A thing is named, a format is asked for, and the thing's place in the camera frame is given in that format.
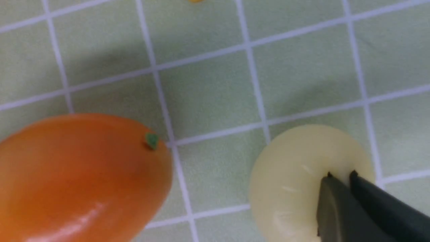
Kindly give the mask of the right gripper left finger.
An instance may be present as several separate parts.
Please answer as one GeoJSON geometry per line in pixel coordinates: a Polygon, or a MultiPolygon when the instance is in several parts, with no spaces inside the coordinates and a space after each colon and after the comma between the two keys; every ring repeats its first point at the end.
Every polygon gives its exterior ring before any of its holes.
{"type": "Polygon", "coordinates": [[[321,179],[317,235],[322,242],[395,242],[361,207],[347,187],[330,172],[321,179]]]}

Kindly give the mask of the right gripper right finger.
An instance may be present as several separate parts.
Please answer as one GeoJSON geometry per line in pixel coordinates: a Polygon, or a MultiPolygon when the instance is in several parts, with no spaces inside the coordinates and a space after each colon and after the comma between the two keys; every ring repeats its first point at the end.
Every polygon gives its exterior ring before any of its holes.
{"type": "Polygon", "coordinates": [[[350,189],[367,215],[385,234],[398,242],[428,242],[430,218],[367,181],[354,170],[350,189]]]}

